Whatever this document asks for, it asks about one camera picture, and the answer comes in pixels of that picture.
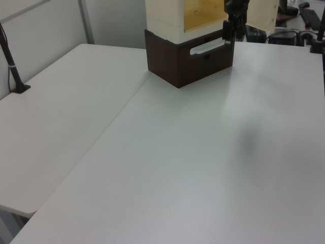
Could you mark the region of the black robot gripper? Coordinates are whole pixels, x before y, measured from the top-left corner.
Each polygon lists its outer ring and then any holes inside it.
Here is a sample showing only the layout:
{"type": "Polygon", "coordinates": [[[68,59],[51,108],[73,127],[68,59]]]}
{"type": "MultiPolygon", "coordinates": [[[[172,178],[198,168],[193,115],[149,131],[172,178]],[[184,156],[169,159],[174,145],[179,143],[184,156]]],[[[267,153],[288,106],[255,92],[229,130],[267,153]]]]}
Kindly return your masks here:
{"type": "MultiPolygon", "coordinates": [[[[224,0],[224,11],[235,18],[236,40],[243,40],[246,32],[247,10],[250,0],[224,0]]],[[[223,21],[222,39],[227,49],[232,48],[232,22],[230,19],[223,21]]]]}

